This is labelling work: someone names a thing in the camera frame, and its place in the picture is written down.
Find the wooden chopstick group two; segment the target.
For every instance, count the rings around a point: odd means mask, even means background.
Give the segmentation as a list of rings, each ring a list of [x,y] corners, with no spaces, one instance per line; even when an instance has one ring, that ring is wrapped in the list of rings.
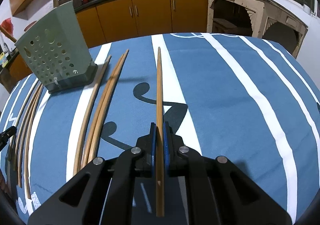
[[[110,103],[112,92],[114,91],[114,87],[116,86],[116,82],[118,80],[120,71],[123,67],[128,52],[129,50],[127,49],[126,52],[121,55],[120,59],[117,62],[117,65],[114,67],[114,70],[112,71],[106,83],[89,131],[85,151],[82,157],[81,168],[83,168],[87,163],[92,161],[96,156],[100,132],[103,126],[106,110]]]

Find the wooden chopstick group one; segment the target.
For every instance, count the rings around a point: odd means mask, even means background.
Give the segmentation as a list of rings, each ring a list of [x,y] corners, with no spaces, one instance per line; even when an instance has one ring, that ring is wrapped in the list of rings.
[[[98,79],[95,81],[91,96],[89,98],[89,102],[85,111],[85,115],[82,121],[82,125],[81,125],[81,129],[80,129],[80,134],[78,137],[78,143],[77,143],[77,147],[76,147],[76,153],[75,153],[75,160],[74,160],[74,166],[73,166],[73,175],[76,175],[80,169],[81,166],[81,161],[82,161],[82,153],[84,150],[84,142],[85,142],[85,136],[86,136],[86,132],[87,132],[87,126],[88,126],[88,122],[92,113],[92,108],[95,102],[95,98],[97,96],[97,92],[99,90],[101,81],[103,79],[103,76],[105,74],[105,71],[107,69],[107,66],[110,62],[111,59],[111,55],[108,55],[108,57],[106,58],[103,67],[100,71],[100,74],[98,75]]]

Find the orange lower kitchen cabinets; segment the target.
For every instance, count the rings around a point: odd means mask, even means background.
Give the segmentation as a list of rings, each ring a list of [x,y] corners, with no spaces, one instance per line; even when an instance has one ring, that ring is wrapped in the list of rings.
[[[173,31],[204,31],[207,0],[107,0],[75,12],[88,49]]]

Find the yellow detergent bottle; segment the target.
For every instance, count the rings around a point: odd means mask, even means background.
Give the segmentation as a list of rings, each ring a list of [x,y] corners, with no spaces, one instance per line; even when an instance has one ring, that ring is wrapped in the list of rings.
[[[5,66],[8,64],[8,59],[4,52],[1,52],[0,54],[0,65],[2,68],[5,68]]]

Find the blue white striped tablecloth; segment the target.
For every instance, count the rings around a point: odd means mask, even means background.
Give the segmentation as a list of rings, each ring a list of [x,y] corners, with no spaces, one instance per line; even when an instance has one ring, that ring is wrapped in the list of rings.
[[[97,156],[105,160],[134,147],[156,121],[156,58],[161,48],[164,121],[201,155],[225,156],[298,221],[319,190],[319,89],[280,44],[219,34],[165,34],[104,44],[89,50],[108,69],[94,103],[98,106],[114,66],[129,49],[108,108]],[[29,146],[31,200],[16,187],[19,217],[29,216],[73,176],[82,119],[94,84],[56,94],[44,88]],[[7,147],[1,171],[9,183]],[[157,219],[154,186],[136,180],[133,224],[187,224],[174,179],[172,203]]]

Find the green perforated utensil holder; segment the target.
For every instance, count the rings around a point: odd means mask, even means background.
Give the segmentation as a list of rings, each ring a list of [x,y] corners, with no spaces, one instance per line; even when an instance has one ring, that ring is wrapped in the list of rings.
[[[50,94],[91,84],[97,72],[71,1],[37,21],[15,46]]]

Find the cream wooden side table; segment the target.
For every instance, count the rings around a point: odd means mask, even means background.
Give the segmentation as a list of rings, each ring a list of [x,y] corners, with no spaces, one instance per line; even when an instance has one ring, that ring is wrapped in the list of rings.
[[[213,31],[214,2],[208,0],[207,31]],[[275,23],[281,23],[298,33],[297,44],[293,46],[293,57],[297,57],[300,47],[308,32],[308,26],[291,11],[274,0],[223,0],[240,5],[248,13],[253,37],[261,38]]]

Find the red plastic bag on wall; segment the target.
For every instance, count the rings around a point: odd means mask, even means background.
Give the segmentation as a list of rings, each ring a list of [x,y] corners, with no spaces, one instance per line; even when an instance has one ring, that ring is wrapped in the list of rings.
[[[11,18],[6,18],[2,21],[1,26],[10,34],[13,35],[14,25],[11,21]]]

